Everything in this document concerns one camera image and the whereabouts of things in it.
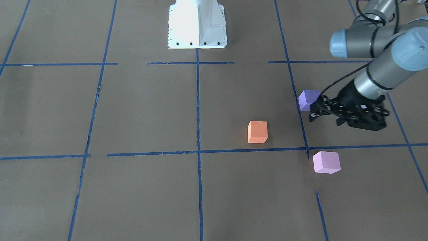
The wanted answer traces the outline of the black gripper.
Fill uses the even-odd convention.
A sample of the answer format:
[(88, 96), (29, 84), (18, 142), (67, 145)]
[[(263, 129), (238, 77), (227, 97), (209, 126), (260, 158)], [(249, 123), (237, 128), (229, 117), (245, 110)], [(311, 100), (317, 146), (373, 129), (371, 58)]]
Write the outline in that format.
[(366, 98), (359, 93), (352, 80), (339, 91), (336, 98), (329, 99), (326, 95), (320, 95), (310, 105), (309, 122), (313, 122), (319, 116), (334, 115), (331, 107), (336, 103), (340, 115), (336, 119), (337, 126), (347, 123), (352, 128), (382, 130), (387, 127), (385, 118), (390, 114), (384, 108), (385, 99), (385, 95), (380, 95), (376, 99)]

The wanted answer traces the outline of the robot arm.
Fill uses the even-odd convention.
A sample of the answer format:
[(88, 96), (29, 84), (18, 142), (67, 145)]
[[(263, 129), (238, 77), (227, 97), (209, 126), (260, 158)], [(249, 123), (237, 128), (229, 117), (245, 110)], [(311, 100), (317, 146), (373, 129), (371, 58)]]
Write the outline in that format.
[(384, 108), (386, 94), (427, 69), (427, 17), (400, 24), (399, 0), (371, 0), (348, 29), (336, 31), (330, 53), (337, 58), (371, 58), (358, 68), (337, 97), (324, 91), (310, 105), (309, 121), (336, 116), (336, 125), (378, 131), (387, 124), (390, 112)]

